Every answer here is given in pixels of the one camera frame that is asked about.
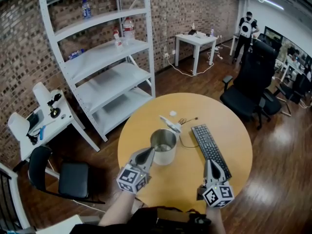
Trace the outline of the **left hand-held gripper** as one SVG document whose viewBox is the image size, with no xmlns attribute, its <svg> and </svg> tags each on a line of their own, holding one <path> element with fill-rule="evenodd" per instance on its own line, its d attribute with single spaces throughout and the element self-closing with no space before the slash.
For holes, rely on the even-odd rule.
<svg viewBox="0 0 312 234">
<path fill-rule="evenodd" d="M 130 157 L 129 163 L 121 168 L 117 176 L 120 189 L 137 194 L 150 180 L 150 168 L 155 156 L 153 147 L 143 148 Z"/>
</svg>

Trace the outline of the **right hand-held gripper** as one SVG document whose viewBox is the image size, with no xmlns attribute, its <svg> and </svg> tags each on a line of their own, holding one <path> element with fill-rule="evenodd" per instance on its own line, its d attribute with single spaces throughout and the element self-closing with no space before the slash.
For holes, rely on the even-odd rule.
<svg viewBox="0 0 312 234">
<path fill-rule="evenodd" d="M 212 185 L 214 180 L 220 185 Z M 197 200 L 204 200 L 210 208 L 223 208 L 234 200 L 233 189 L 228 182 L 223 169 L 214 160 L 206 160 L 204 165 L 204 187 L 197 189 Z"/>
</svg>

